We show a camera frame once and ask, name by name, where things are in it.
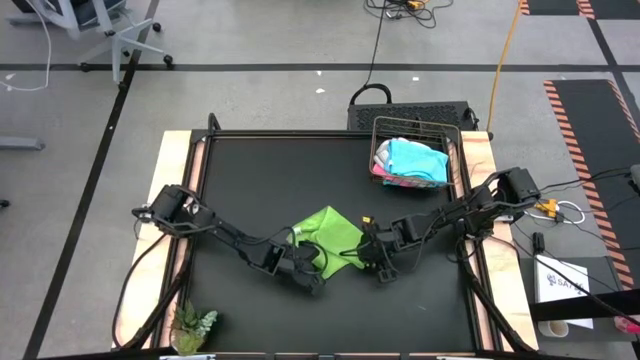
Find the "gray floor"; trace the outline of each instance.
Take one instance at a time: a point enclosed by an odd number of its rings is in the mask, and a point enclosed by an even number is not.
[[[131,1],[137,17],[149,0]],[[496,63],[515,1],[458,0],[439,10],[438,27],[385,22],[381,63]],[[0,13],[12,11],[0,4]],[[165,32],[148,43],[181,64],[367,63],[377,20],[359,0],[160,0],[156,20]],[[638,22],[601,21],[619,63],[640,64]],[[100,34],[74,42],[52,29],[54,63],[73,63]],[[46,43],[36,27],[0,22],[0,64],[42,63]],[[98,62],[107,62],[101,58]],[[142,62],[158,63],[143,55]],[[584,18],[521,17],[508,62],[605,64]],[[25,86],[43,72],[5,71]],[[121,281],[135,246],[129,210],[146,200],[165,130],[202,128],[215,112],[225,129],[344,129],[348,100],[366,72],[136,72],[102,175],[55,308],[41,356],[105,351]],[[527,167],[541,186],[576,179],[542,81],[613,79],[609,73],[503,73],[492,144],[499,168]],[[640,74],[625,78],[640,94]],[[483,120],[493,81],[490,72],[376,72],[397,102],[466,100]],[[0,152],[0,358],[22,356],[78,206],[117,88],[109,72],[52,72],[49,89],[0,89],[0,135],[40,136],[42,152]],[[362,103],[381,102],[365,93]],[[580,189],[556,194],[587,207]],[[526,232],[539,231],[524,219]],[[584,228],[596,230],[592,217]],[[599,240],[575,228],[543,229],[556,256],[602,256]],[[515,233],[526,244],[526,239]],[[550,344],[554,354],[632,358],[628,344]]]

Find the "green plant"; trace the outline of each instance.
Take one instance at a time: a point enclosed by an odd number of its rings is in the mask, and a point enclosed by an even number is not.
[[[193,355],[198,351],[217,316],[217,311],[210,311],[202,316],[188,300],[184,308],[176,308],[171,323],[174,335],[172,344],[180,356]]]

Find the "yellow connector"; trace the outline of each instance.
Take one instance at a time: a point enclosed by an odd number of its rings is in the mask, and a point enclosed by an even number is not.
[[[558,209],[558,200],[540,200],[540,202],[535,205],[535,208],[545,213],[548,217],[555,219],[556,211]]]
[[[429,0],[409,0],[407,1],[407,6],[412,10],[420,10],[424,9],[424,5],[428,2]]]

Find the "basket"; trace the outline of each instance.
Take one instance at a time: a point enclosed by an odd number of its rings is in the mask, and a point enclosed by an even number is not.
[[[374,156],[378,147],[384,141],[398,137],[425,144],[433,150],[450,156],[447,161],[447,182],[425,180],[415,176],[380,174],[379,171],[374,171],[376,165]],[[453,151],[455,154],[460,154],[461,138],[460,129],[453,125],[379,116],[375,118],[373,123],[369,172],[374,181],[382,182],[385,185],[413,188],[442,188],[453,185],[454,169],[452,169],[451,155]]]

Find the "green towel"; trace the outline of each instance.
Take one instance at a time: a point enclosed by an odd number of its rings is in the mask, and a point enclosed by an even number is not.
[[[293,229],[296,232],[296,245],[299,241],[308,240],[321,245],[327,250],[329,264],[322,273],[324,279],[328,279],[336,271],[345,265],[353,264],[359,269],[364,268],[364,264],[357,256],[340,256],[340,252],[351,250],[360,244],[362,231],[345,219],[331,206],[318,211],[305,220],[296,224]],[[324,267],[324,254],[320,254],[313,259],[313,264],[318,268]]]

